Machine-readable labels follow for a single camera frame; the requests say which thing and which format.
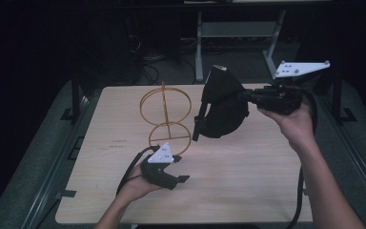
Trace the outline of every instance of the dark background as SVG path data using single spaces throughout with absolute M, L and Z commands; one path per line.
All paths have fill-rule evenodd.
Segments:
M 131 85 L 139 77 L 128 49 L 132 28 L 143 42 L 177 59 L 179 36 L 195 36 L 192 10 L 142 10 L 132 21 L 125 20 L 128 10 L 90 10 L 115 2 L 0 0 L 0 196 L 74 74 L 85 94 Z M 333 67 L 323 81 L 330 85 L 340 73 L 366 105 L 366 1 L 288 10 L 280 39 L 295 37 L 301 40 L 297 61 L 330 59 Z

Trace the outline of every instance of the floor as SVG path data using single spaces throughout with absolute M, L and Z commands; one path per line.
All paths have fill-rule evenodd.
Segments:
M 190 40 L 184 44 L 190 46 Z M 262 51 L 269 40 L 235 40 L 242 49 L 232 49 L 233 43 L 213 43 L 204 51 L 204 74 L 214 64 L 228 67 L 242 83 L 271 83 L 272 79 L 264 62 Z M 274 53 L 277 65 L 281 60 L 292 61 L 298 44 L 281 42 Z M 194 80 L 194 54 L 185 52 L 182 61 L 163 59 L 152 54 L 148 65 L 135 85 L 202 84 Z M 305 87 L 311 89 L 312 80 Z M 93 225 L 61 225 L 55 221 L 58 199 L 65 190 L 71 169 L 77 157 L 77 148 L 89 127 L 101 89 L 97 88 L 81 102 L 81 115 L 71 124 L 61 120 L 71 107 L 71 82 L 67 83 L 52 103 L 45 120 L 34 137 L 7 190 L 0 199 L 0 228 L 92 228 Z M 352 203 L 366 225 L 366 109 L 358 93 L 343 82 L 342 107 L 349 108 L 357 122 L 338 125 L 328 110 L 331 92 L 317 96 L 318 128 L 316 140 L 327 159 L 346 198 Z M 288 222 L 255 223 L 259 228 L 285 228 Z M 223 225 L 235 228 L 234 225 Z M 294 228 L 314 228 L 310 222 L 300 222 Z

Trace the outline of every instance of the light wood tabletop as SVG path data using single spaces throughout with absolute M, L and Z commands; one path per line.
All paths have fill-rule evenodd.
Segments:
M 193 133 L 203 85 L 169 86 L 185 92 L 191 102 L 189 115 L 180 123 Z M 245 84 L 245 88 L 262 88 Z M 115 197 L 117 186 L 137 153 L 149 146 L 155 126 L 140 113 L 140 100 L 160 86 L 109 87 L 103 90 L 86 133 L 66 190 L 56 213 L 59 223 L 96 223 Z M 166 91 L 170 121 L 188 112 L 183 94 Z M 173 190 L 163 189 L 133 202 L 124 223 L 239 223 L 290 221 L 296 207 L 300 162 L 287 139 L 270 118 L 249 103 L 250 115 L 233 133 L 218 139 L 201 135 L 192 141 L 178 163 L 165 172 L 189 175 Z M 142 114 L 151 122 L 165 122 L 162 95 L 148 98 Z M 167 135 L 158 128 L 153 135 Z M 174 136 L 184 128 L 171 126 Z M 185 148 L 187 138 L 165 140 L 174 154 Z M 309 200 L 304 197 L 299 221 L 312 221 Z

